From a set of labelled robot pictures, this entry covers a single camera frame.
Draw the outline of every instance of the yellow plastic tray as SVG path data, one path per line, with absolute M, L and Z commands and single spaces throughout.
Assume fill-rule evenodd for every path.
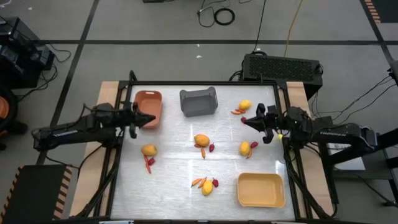
M 282 178 L 277 174 L 242 173 L 238 177 L 238 200 L 245 207 L 285 206 Z

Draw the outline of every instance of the concrete floor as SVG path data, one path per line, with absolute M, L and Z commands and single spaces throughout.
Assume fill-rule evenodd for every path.
M 8 0 L 0 0 L 0 4 L 5 2 Z M 252 51 L 254 45 L 229 44 L 224 40 L 255 40 L 262 3 L 262 0 L 253 0 L 238 4 L 237 0 L 231 0 L 236 20 L 230 26 L 215 24 L 207 29 L 199 26 L 196 15 L 201 0 L 162 4 L 143 4 L 140 0 L 13 0 L 0 7 L 1 16 L 19 16 L 42 40 L 60 40 L 58 42 L 63 45 L 55 46 L 72 52 L 70 60 L 56 63 L 59 75 L 50 87 L 31 94 L 20 104 L 19 119 L 30 128 L 48 126 L 67 75 L 73 79 L 58 123 L 75 120 L 83 103 L 90 106 L 96 103 L 101 82 L 126 80 L 130 70 L 135 71 L 139 80 L 227 80 L 239 69 L 244 54 Z M 267 1 L 260 40 L 276 40 L 273 43 L 277 44 L 268 41 L 258 47 L 268 55 L 283 56 L 284 43 L 278 40 L 287 38 L 298 4 L 299 0 Z M 213 7 L 217 10 L 221 5 L 216 3 Z M 211 22 L 208 11 L 201 20 L 204 24 Z M 378 24 L 377 27 L 385 40 L 398 40 L 398 24 Z M 388 62 L 380 45 L 374 42 L 377 37 L 359 0 L 304 0 L 290 39 L 318 40 L 307 42 L 307 45 L 292 42 L 287 57 L 316 59 L 323 64 L 320 111 L 344 108 L 387 76 Z M 84 44 L 84 40 L 99 42 Z M 102 40 L 164 41 L 105 44 Z M 170 44 L 167 40 L 219 41 L 218 44 L 183 44 L 182 41 Z M 388 49 L 398 58 L 398 45 L 389 45 Z M 379 87 L 353 110 L 371 102 L 387 86 Z M 352 115 L 347 122 L 367 125 L 381 133 L 396 128 L 397 94 L 397 88 L 391 88 L 375 104 Z M 0 178 L 3 180 L 0 198 L 6 197 L 16 167 L 35 164 L 38 156 L 29 134 L 9 136 L 6 143 L 9 149 L 0 152 Z M 49 156 L 77 165 L 83 159 L 84 148 L 85 144 L 62 146 L 49 151 Z M 396 149 L 388 153 L 398 156 Z M 385 180 L 369 182 L 392 199 Z M 397 210 L 381 207 L 382 200 L 362 182 L 336 180 L 336 186 L 340 200 L 337 217 L 341 220 L 394 223 L 398 219 Z M 67 205 L 74 190 L 70 189 Z

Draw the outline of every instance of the hazard stripe tape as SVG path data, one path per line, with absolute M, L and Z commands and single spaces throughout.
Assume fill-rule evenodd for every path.
M 60 191 L 58 193 L 58 199 L 57 202 L 55 203 L 54 215 L 52 220 L 59 220 L 62 217 L 71 178 L 72 178 L 72 171 L 70 170 L 69 167 L 66 167 L 62 177 Z
M 3 209 L 2 209 L 2 211 L 0 213 L 0 224 L 2 224 L 4 216 L 6 215 L 6 211 L 7 211 L 8 205 L 10 204 L 10 201 L 11 201 L 12 193 L 13 193 L 13 191 L 15 189 L 15 185 L 17 184 L 19 173 L 21 173 L 22 168 L 24 168 L 24 166 L 18 167 L 18 169 L 17 169 L 17 171 L 15 173 L 15 179 L 12 181 L 11 188 L 10 188 L 10 190 L 8 192 L 7 197 L 6 197 L 6 203 L 4 203 Z
M 369 12 L 371 12 L 371 15 L 373 17 L 373 20 L 375 21 L 375 23 L 381 23 L 380 21 L 380 17 L 379 14 L 377 13 L 376 8 L 373 5 L 372 0 L 365 0 L 365 3 L 369 9 Z

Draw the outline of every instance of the yellow cable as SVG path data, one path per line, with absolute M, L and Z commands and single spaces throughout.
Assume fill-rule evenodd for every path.
M 298 13 L 299 13 L 299 11 L 300 11 L 301 4 L 302 4 L 302 3 L 303 3 L 303 0 L 300 0 L 300 3 L 298 4 L 297 10 L 296 10 L 296 14 L 294 15 L 294 18 L 293 18 L 292 24 L 290 25 L 290 28 L 289 28 L 289 33 L 287 34 L 287 40 L 286 40 L 286 46 L 285 46 L 285 53 L 284 53 L 284 57 L 286 57 L 287 46 L 289 45 L 290 32 L 292 31 L 292 28 L 293 28 L 294 22 L 296 21 L 297 14 L 298 14 Z

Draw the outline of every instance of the white table surface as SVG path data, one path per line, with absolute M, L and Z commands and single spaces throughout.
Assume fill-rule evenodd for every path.
M 137 130 L 131 139 L 126 130 L 112 219 L 130 220 L 293 220 L 294 211 L 282 142 L 277 138 L 263 144 L 264 133 L 244 125 L 240 115 L 231 114 L 241 100 L 251 100 L 245 114 L 255 115 L 258 103 L 275 105 L 272 86 L 214 86 L 218 108 L 213 115 L 186 118 L 180 109 L 179 92 L 203 90 L 209 86 L 134 86 L 131 101 L 140 90 L 162 94 L 162 117 L 155 130 Z M 206 159 L 195 148 L 193 137 L 205 134 L 215 144 Z M 242 141 L 257 141 L 252 158 L 240 155 Z M 141 147 L 155 144 L 158 153 L 148 174 Z M 284 181 L 286 204 L 283 208 L 242 207 L 238 202 L 237 181 L 242 172 L 279 174 Z M 196 178 L 216 178 L 218 188 L 205 197 L 201 189 L 190 187 Z

